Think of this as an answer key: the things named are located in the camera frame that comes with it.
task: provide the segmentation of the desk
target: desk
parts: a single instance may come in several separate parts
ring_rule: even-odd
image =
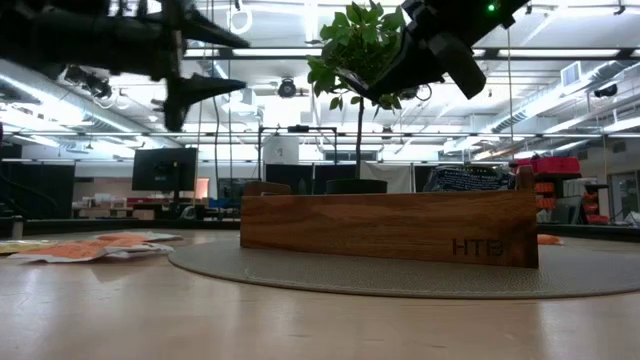
[[[237,241],[179,233],[175,246]],[[48,238],[81,239],[86,234]],[[640,245],[566,240],[640,254]],[[199,276],[166,257],[86,265],[0,259],[3,360],[638,359],[640,294],[468,301],[334,295]]]

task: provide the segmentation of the gray fabric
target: gray fabric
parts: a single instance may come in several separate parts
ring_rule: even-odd
[[[221,279],[360,295],[535,299],[640,290],[638,256],[556,246],[539,251],[539,269],[243,249],[239,241],[180,247],[169,259]]]

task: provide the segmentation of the orange object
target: orange object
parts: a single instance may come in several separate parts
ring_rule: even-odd
[[[538,234],[538,245],[564,245],[559,237],[553,235]]]
[[[68,259],[85,259],[102,256],[105,247],[132,248],[145,243],[139,240],[117,239],[117,240],[96,240],[82,242],[67,242],[53,245],[44,249],[34,249],[23,251],[24,255],[51,255]]]

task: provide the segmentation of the paper scrap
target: paper scrap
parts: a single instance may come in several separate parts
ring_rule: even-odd
[[[172,234],[159,234],[151,231],[147,232],[121,232],[113,234],[102,234],[94,237],[97,240],[118,240],[129,239],[139,241],[169,241],[169,240],[182,240],[180,235]]]
[[[21,251],[46,248],[60,241],[55,240],[5,240],[0,241],[0,255],[15,254]]]
[[[94,240],[82,242],[65,242],[44,249],[34,249],[9,256],[10,259],[31,261],[44,260],[53,262],[82,262],[119,252],[169,253],[171,246],[152,244],[139,240]]]

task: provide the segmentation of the wooden box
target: wooden box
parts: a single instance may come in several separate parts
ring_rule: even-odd
[[[523,190],[244,196],[241,246],[538,267],[536,200]]]

